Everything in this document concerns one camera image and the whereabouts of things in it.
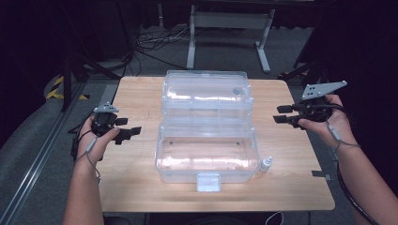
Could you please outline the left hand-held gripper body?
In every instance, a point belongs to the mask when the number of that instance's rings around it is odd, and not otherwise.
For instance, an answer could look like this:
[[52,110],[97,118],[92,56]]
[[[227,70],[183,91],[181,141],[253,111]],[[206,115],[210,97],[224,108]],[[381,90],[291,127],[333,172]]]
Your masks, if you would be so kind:
[[94,120],[91,125],[91,131],[98,137],[103,136],[116,124],[119,109],[110,102],[99,105],[93,110]]

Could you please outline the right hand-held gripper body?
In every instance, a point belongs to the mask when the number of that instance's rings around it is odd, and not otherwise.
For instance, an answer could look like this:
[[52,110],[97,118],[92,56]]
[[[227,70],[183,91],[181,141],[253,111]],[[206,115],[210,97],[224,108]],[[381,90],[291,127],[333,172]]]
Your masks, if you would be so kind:
[[302,128],[299,125],[299,119],[320,123],[327,121],[331,117],[333,110],[343,111],[344,107],[338,103],[331,103],[327,99],[327,94],[331,94],[346,85],[346,81],[307,84],[303,91],[301,102],[291,106],[291,109],[300,112],[300,115],[290,116],[289,124],[293,128]]

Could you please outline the small white bottle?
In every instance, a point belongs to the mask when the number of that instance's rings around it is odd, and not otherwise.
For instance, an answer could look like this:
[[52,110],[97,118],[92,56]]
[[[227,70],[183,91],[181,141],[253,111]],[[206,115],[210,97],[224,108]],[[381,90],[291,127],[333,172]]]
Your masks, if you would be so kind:
[[265,173],[272,165],[272,157],[266,157],[261,161],[260,171]]

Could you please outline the clear plastic storage box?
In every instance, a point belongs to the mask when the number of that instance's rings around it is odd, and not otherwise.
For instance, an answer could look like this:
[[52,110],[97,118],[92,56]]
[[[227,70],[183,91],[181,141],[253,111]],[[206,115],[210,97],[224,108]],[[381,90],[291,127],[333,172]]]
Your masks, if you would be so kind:
[[222,184],[246,183],[259,171],[245,72],[169,70],[161,105],[155,167],[162,181],[219,191]]

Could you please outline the person's left hand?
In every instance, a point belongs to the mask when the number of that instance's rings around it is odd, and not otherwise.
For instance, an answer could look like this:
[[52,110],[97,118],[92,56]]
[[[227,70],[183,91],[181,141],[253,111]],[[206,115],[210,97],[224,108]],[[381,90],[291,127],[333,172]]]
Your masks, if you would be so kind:
[[119,127],[114,127],[101,137],[96,136],[91,131],[94,116],[90,115],[83,123],[78,138],[78,153],[75,165],[83,162],[93,169],[97,162],[103,157],[106,147],[120,131]]

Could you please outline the person's right hand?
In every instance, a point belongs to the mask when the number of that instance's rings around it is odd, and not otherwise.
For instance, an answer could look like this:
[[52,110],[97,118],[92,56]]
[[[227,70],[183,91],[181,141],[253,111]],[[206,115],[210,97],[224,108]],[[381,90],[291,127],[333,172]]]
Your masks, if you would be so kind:
[[308,119],[299,119],[298,124],[316,133],[319,138],[333,150],[360,147],[356,141],[345,112],[333,109],[331,116],[322,123]]

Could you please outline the black metal stand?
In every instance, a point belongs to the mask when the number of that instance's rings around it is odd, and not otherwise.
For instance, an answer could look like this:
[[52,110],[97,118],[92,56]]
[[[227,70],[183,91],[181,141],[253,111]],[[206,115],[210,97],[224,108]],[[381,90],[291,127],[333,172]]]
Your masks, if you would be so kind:
[[277,79],[287,82],[300,76],[302,76],[300,82],[302,89],[305,89],[308,84],[326,83],[328,81],[327,61],[316,60],[310,63],[304,63],[301,66],[296,63],[293,70],[280,73]]

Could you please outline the black tripod stand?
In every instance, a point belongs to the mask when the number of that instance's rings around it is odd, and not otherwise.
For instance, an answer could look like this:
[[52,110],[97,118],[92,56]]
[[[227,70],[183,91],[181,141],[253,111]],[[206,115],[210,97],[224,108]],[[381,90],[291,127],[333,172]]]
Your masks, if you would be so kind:
[[89,75],[84,65],[89,65],[95,71],[105,75],[111,80],[120,80],[121,76],[114,74],[111,70],[101,66],[99,63],[84,57],[78,53],[69,53],[64,61],[61,75],[64,78],[64,99],[62,112],[65,112],[72,102],[71,76],[74,76],[78,83],[86,83]]

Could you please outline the yellow black floor tape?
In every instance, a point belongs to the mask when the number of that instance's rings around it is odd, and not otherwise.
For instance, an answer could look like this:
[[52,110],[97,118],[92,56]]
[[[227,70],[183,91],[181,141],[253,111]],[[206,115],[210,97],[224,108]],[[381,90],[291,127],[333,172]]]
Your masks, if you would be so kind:
[[46,98],[57,98],[57,99],[63,99],[64,95],[58,92],[58,89],[61,87],[61,85],[64,83],[64,77],[62,75],[58,76],[56,80],[54,81],[53,86],[51,87],[50,91],[48,92]]

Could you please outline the black tape piece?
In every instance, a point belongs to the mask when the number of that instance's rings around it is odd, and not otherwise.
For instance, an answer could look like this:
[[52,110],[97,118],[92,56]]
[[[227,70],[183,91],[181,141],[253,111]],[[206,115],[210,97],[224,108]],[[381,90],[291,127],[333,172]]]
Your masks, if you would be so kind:
[[328,173],[324,173],[323,171],[312,171],[312,176],[313,177],[323,177],[327,181],[331,180],[331,176]]

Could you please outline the grey metal table frame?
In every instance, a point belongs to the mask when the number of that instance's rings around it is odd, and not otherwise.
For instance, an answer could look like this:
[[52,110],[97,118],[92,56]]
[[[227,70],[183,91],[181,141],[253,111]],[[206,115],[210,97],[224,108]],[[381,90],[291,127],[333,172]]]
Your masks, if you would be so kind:
[[195,29],[200,28],[236,28],[262,30],[262,37],[254,43],[261,67],[265,73],[270,73],[270,65],[266,56],[265,45],[268,33],[274,19],[275,10],[271,9],[265,14],[227,13],[227,12],[202,12],[195,5],[191,6],[189,19],[190,43],[187,56],[187,69],[194,68],[195,60]]

